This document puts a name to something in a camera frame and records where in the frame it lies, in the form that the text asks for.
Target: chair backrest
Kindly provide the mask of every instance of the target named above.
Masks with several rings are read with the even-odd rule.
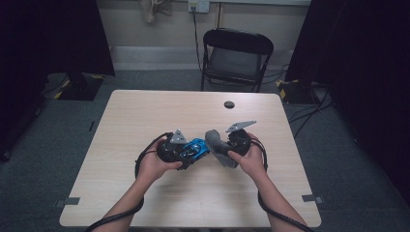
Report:
[[[206,32],[203,42],[205,50],[207,49],[206,46],[209,45],[268,56],[274,51],[274,44],[263,35],[226,28],[218,28]]]

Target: white wall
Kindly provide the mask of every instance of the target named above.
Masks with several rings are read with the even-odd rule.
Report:
[[[144,21],[139,1],[99,0],[98,4],[110,46],[144,47],[145,51],[147,47],[195,48],[193,18],[187,1],[173,1],[172,15],[156,14],[153,23]],[[308,11],[306,4],[222,3],[221,15],[218,15],[219,6],[220,3],[211,2],[208,14],[196,15],[200,49],[203,34],[217,27],[220,18],[220,27],[257,32],[270,38],[277,58],[294,49]]]

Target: wall outlet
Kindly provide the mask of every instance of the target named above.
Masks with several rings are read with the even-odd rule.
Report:
[[[192,8],[196,13],[208,13],[209,1],[188,1],[188,12],[192,12]]]
[[[188,12],[193,12],[192,8],[194,8],[196,12],[199,12],[198,1],[188,1]]]

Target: blue object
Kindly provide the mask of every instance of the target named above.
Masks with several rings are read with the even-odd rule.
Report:
[[[187,160],[197,161],[208,153],[209,149],[205,144],[205,140],[195,138],[193,141],[184,145],[180,152],[180,157]]]

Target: wooden table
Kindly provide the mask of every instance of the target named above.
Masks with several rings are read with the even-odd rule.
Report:
[[[226,101],[235,107],[224,107]],[[157,136],[180,129],[187,140],[215,129],[223,140],[233,123],[256,120],[246,128],[264,144],[269,176],[307,224],[321,223],[281,101],[274,94],[117,90],[111,95],[66,205],[63,226],[88,226],[125,193],[134,180],[134,161]],[[145,194],[132,226],[269,227],[257,203],[257,189],[240,167],[220,165],[209,154],[187,170],[168,171]]]

